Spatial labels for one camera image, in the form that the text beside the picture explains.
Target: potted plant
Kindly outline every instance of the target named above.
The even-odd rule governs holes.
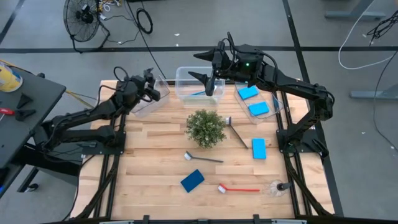
[[[215,111],[197,110],[187,119],[187,130],[189,139],[193,139],[204,149],[215,146],[218,142],[226,139],[223,129],[226,124],[222,116]]]

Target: red screwdriver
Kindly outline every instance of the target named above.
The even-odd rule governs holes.
[[[2,114],[0,121],[2,120],[2,118],[4,117],[4,115],[14,115],[14,111],[7,109],[7,108],[0,108],[0,113]]]

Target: electric fan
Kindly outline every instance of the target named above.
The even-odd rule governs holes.
[[[73,49],[79,53],[83,53],[83,51],[76,49],[75,41],[86,42],[91,40],[97,33],[99,26],[103,27],[108,33],[104,41],[99,47],[84,52],[95,52],[99,50],[104,46],[106,40],[110,36],[109,30],[105,28],[104,24],[100,21],[98,6],[98,0],[65,1],[63,7],[63,22],[72,40]]]

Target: clear plastic container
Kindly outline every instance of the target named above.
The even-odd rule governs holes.
[[[239,103],[239,105],[241,105],[242,109],[250,119],[250,122],[252,122],[253,124],[259,124],[263,122],[264,119],[271,117],[272,115],[278,113],[281,109],[283,109],[283,102],[277,100],[274,94],[272,94],[271,92],[266,92],[266,94],[264,94],[264,91],[259,90],[257,87],[256,88],[259,94],[246,100],[242,100],[238,91],[246,87],[248,87],[247,83],[236,83],[234,96],[236,98],[236,101]],[[267,103],[267,106],[269,108],[268,113],[253,115],[249,110],[249,106],[261,102]]]
[[[159,74],[158,75],[154,74],[154,78],[155,78],[154,89],[159,91],[160,100],[158,102],[152,100],[152,102],[150,103],[141,100],[139,104],[137,104],[137,106],[135,106],[131,111],[138,118],[147,116],[152,111],[161,108],[163,105],[169,102],[170,99],[169,85]]]
[[[225,80],[215,80],[213,96],[206,96],[205,86],[188,72],[212,73],[211,67],[180,67],[177,69],[175,91],[184,106],[218,106],[224,96]]]

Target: blue block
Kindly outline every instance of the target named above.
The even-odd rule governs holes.
[[[242,100],[246,100],[250,97],[256,96],[257,94],[259,94],[259,91],[257,90],[257,88],[255,86],[252,86],[250,88],[246,87],[246,88],[242,88],[240,90],[238,90],[239,95],[241,96]]]
[[[253,139],[252,145],[253,145],[253,158],[267,159],[266,140]]]
[[[202,183],[205,180],[203,175],[200,173],[199,170],[193,171],[188,177],[181,181],[182,186],[185,190],[189,193],[193,190],[197,185]]]
[[[250,113],[253,116],[265,114],[269,112],[269,108],[266,102],[256,103],[248,106]]]

